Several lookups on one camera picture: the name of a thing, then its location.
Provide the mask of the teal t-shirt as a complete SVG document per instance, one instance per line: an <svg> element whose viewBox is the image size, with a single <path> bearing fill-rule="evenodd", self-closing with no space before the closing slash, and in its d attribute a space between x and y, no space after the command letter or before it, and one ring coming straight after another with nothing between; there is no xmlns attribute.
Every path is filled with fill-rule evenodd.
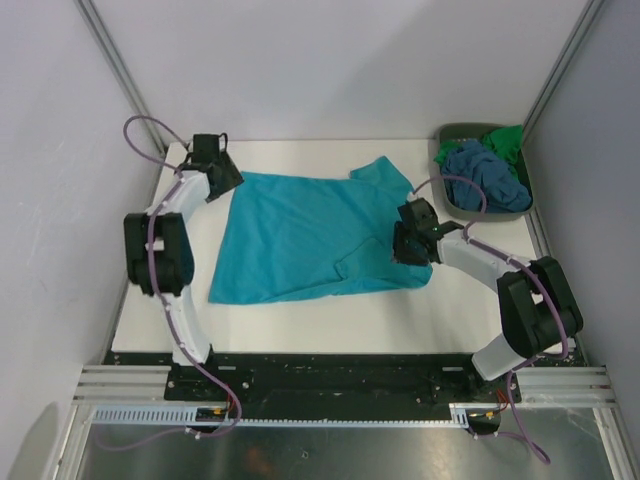
<svg viewBox="0 0 640 480"><path fill-rule="evenodd" d="M393 261L412 190L385 156L346 179L247 172L232 196L208 300L254 305L426 286L429 266Z"/></svg>

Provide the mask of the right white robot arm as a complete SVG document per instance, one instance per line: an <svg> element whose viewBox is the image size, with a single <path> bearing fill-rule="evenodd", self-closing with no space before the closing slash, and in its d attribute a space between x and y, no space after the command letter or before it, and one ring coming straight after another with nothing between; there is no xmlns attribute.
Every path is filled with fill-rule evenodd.
<svg viewBox="0 0 640 480"><path fill-rule="evenodd" d="M434 263L457 269L494 291L499 301L501 333L471 357L473 369L461 376L463 393L484 401L497 389L497 378L534 360L555 346L568 353L568 338L584 327L560 263L545 256L526 260L469 234L454 221L441 223L423 198L398 208L393 259L404 265Z"/></svg>

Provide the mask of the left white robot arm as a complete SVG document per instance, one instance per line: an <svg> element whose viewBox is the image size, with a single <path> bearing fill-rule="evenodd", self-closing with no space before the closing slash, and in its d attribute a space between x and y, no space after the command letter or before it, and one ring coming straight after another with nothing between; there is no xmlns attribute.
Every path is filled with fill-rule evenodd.
<svg viewBox="0 0 640 480"><path fill-rule="evenodd" d="M225 133L195 135L160 199L124 219L129 281L161 306L179 365L204 364L212 353L192 296L195 258L187 224L196 210L244 182L228 143Z"/></svg>

